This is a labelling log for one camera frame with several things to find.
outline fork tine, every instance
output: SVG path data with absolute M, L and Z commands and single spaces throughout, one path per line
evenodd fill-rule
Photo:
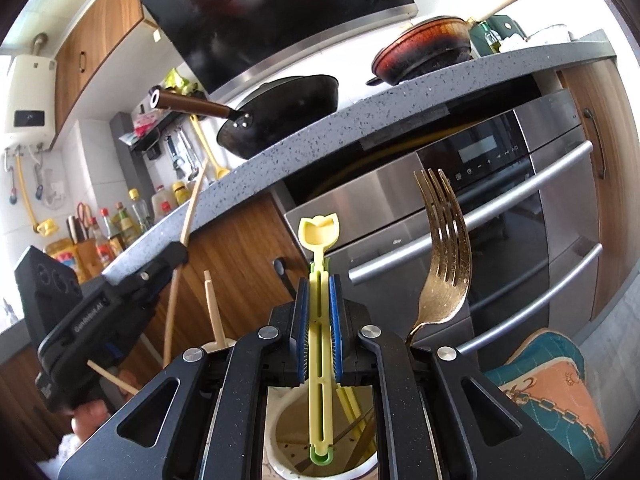
M 431 197 L 431 217 L 429 218 L 430 229 L 431 229 L 431 262 L 433 265 L 434 260 L 438 259 L 438 266 L 436 269 L 436 275 L 440 276 L 442 271 L 446 266 L 446 254 L 444 247 L 444 218 L 441 215 L 442 206 L 440 205 L 440 201 L 438 200 L 438 195 L 433 189 L 433 184 L 431 183 L 431 179 L 426 171 L 422 170 L 422 178 L 424 179 L 424 183 L 426 184 L 427 189 L 429 190 L 429 195 Z
M 414 171 L 415 181 L 418 183 L 418 187 L 420 188 L 420 193 L 422 194 L 424 208 L 427 211 L 429 229 L 431 231 L 431 269 L 433 269 L 434 272 L 439 272 L 440 255 L 442 254 L 441 243 L 440 243 L 440 231 L 439 231 L 440 225 L 438 224 L 438 219 L 433 212 L 433 208 L 434 208 L 433 195 L 430 193 L 429 189 L 426 187 L 426 184 L 422 183 L 422 179 L 424 179 L 425 183 L 428 182 L 423 174 L 424 174 L 424 171 L 421 173 Z
M 447 180 L 447 177 L 444 175 L 444 172 L 440 170 L 439 173 L 442 179 L 442 183 L 444 184 L 445 193 L 449 197 L 449 203 L 451 204 L 451 209 L 456 222 L 456 247 L 458 248 L 458 260 L 456 265 L 456 273 L 453 278 L 453 285 L 456 286 L 458 284 L 458 278 L 460 275 L 466 276 L 467 280 L 471 275 L 469 233 L 466 229 L 465 220 L 462 215 L 462 209 L 460 209 L 460 204 L 456 199 L 453 188 Z
M 440 185 L 436 174 L 431 169 L 429 170 L 429 177 L 438 195 L 438 201 L 440 202 L 438 214 L 440 215 L 440 224 L 442 227 L 442 239 L 446 247 L 443 258 L 445 271 L 444 281 L 448 282 L 451 280 L 454 269 L 456 268 L 456 261 L 458 259 L 458 245 L 456 243 L 452 243 L 452 238 L 455 236 L 453 231 L 453 219 L 451 217 L 449 204 L 447 203 L 447 198 L 444 195 L 442 186 Z

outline water heater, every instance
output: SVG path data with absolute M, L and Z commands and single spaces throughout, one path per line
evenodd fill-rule
M 49 148 L 56 134 L 56 60 L 20 54 L 6 82 L 0 95 L 0 150 L 41 143 Z

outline silver screw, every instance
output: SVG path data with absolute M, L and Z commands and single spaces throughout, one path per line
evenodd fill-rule
M 457 355 L 456 349 L 450 346 L 441 346 L 438 348 L 438 357 L 443 361 L 453 361 Z
M 202 359 L 203 355 L 204 352 L 202 351 L 202 348 L 189 348 L 188 350 L 184 351 L 184 354 L 182 354 L 182 358 L 188 363 L 195 363 Z
M 277 336 L 278 329 L 271 325 L 263 326 L 260 330 L 258 330 L 258 337 L 260 339 L 273 339 Z
M 360 329 L 360 331 L 362 332 L 362 335 L 367 339 L 375 339 L 380 334 L 382 334 L 382 330 L 380 330 L 379 327 L 375 325 L 365 325 Z

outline oven control panel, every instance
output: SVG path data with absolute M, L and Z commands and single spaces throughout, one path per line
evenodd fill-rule
M 454 191 L 529 155 L 513 111 L 425 146 L 417 154 L 425 170 L 442 168 Z

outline yellow gas hose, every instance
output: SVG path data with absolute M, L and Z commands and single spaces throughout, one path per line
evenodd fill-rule
M 36 215 L 33 213 L 33 209 L 31 208 L 31 203 L 29 202 L 29 195 L 27 195 L 27 187 L 24 185 L 24 177 L 22 175 L 22 162 L 20 159 L 22 156 L 19 153 L 15 155 L 15 165 L 18 170 L 18 181 L 20 182 L 20 192 L 22 193 L 22 198 L 24 199 L 24 206 L 27 208 L 27 213 L 29 214 L 29 218 L 31 219 L 31 225 L 33 227 L 33 232 L 38 232 L 38 221 L 36 220 Z

